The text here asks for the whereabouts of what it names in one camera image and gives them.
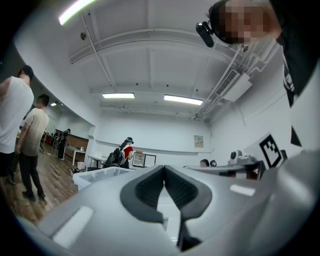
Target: man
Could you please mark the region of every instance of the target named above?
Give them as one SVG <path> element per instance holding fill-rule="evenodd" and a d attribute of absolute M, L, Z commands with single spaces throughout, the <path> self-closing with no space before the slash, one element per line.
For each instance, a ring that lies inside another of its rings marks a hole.
<path fill-rule="evenodd" d="M 49 100 L 50 98 L 46 94 L 42 94 L 36 99 L 36 108 L 32 109 L 25 118 L 24 126 L 16 146 L 16 151 L 20 154 L 21 178 L 26 188 L 26 191 L 22 192 L 22 195 L 32 202 L 36 201 L 36 198 L 32 191 L 30 176 L 37 188 L 39 198 L 44 199 L 46 196 L 40 184 L 37 164 L 41 138 L 49 123 L 49 117 L 46 114 Z"/>
<path fill-rule="evenodd" d="M 222 0 L 209 9 L 208 17 L 213 33 L 227 44 L 252 43 L 265 36 L 276 39 L 283 50 L 283 83 L 291 107 L 319 59 L 316 9 L 290 0 Z M 293 129 L 291 143 L 301 146 Z"/>
<path fill-rule="evenodd" d="M 67 129 L 64 132 L 61 133 L 61 137 L 60 137 L 60 145 L 59 145 L 59 151 L 58 151 L 58 158 L 61 160 L 65 160 L 64 159 L 64 155 L 65 155 L 65 145 L 66 143 L 69 145 L 68 142 L 68 134 L 71 134 L 71 130 Z"/>
<path fill-rule="evenodd" d="M 12 184 L 15 184 L 14 170 L 10 171 L 10 165 L 15 156 L 19 126 L 34 101 L 30 88 L 33 77 L 32 68 L 25 65 L 17 77 L 11 76 L 0 84 L 0 176 L 8 176 Z"/>

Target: wall vent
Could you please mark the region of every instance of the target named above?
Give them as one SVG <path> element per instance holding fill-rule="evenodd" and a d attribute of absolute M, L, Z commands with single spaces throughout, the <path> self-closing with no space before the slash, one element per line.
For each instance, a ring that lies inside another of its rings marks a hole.
<path fill-rule="evenodd" d="M 232 86 L 232 84 L 239 77 L 239 75 L 240 74 L 237 71 L 231 69 L 231 71 L 228 73 L 221 85 L 215 91 L 215 94 L 218 96 L 222 96 L 230 88 L 230 86 Z"/>

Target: air conditioner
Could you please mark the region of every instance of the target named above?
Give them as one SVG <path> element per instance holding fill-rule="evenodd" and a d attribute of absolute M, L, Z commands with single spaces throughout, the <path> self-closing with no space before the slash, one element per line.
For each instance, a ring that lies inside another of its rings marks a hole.
<path fill-rule="evenodd" d="M 251 86 L 252 83 L 249 82 L 250 76 L 243 73 L 239 79 L 237 79 L 234 84 L 229 87 L 229 89 L 224 93 L 223 98 L 235 102 L 239 99 Z"/>
<path fill-rule="evenodd" d="M 240 74 L 234 69 L 231 69 L 230 72 L 226 75 L 221 85 L 216 89 L 215 94 L 217 96 L 223 96 L 238 79 L 238 77 L 240 77 Z"/>

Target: black pants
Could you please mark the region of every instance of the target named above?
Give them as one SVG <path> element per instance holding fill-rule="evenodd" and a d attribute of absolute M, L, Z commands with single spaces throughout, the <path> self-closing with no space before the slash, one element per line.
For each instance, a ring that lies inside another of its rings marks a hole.
<path fill-rule="evenodd" d="M 15 152 L 6 154 L 0 152 L 0 164 L 1 164 L 1 170 L 0 170 L 0 177 L 5 177 L 7 175 L 13 176 L 13 172 L 11 170 L 11 164 L 15 157 Z"/>
<path fill-rule="evenodd" d="M 63 159 L 64 154 L 65 154 L 65 142 L 61 141 L 58 149 L 58 158 Z"/>
<path fill-rule="evenodd" d="M 26 192 L 29 195 L 33 195 L 31 178 L 38 192 L 43 192 L 42 186 L 39 180 L 39 174 L 37 171 L 38 156 L 27 156 L 24 153 L 20 153 L 19 156 L 21 178 L 23 185 L 26 188 Z"/>

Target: transparent container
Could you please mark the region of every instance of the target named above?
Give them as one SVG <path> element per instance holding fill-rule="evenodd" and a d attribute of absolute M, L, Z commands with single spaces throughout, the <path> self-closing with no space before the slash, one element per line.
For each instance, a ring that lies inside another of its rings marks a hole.
<path fill-rule="evenodd" d="M 132 171 L 134 170 L 124 169 L 120 167 L 109 167 L 105 169 L 75 173 L 72 179 L 73 183 L 78 186 L 78 191 L 80 191 L 97 181 L 110 179 L 115 176 L 126 174 Z"/>

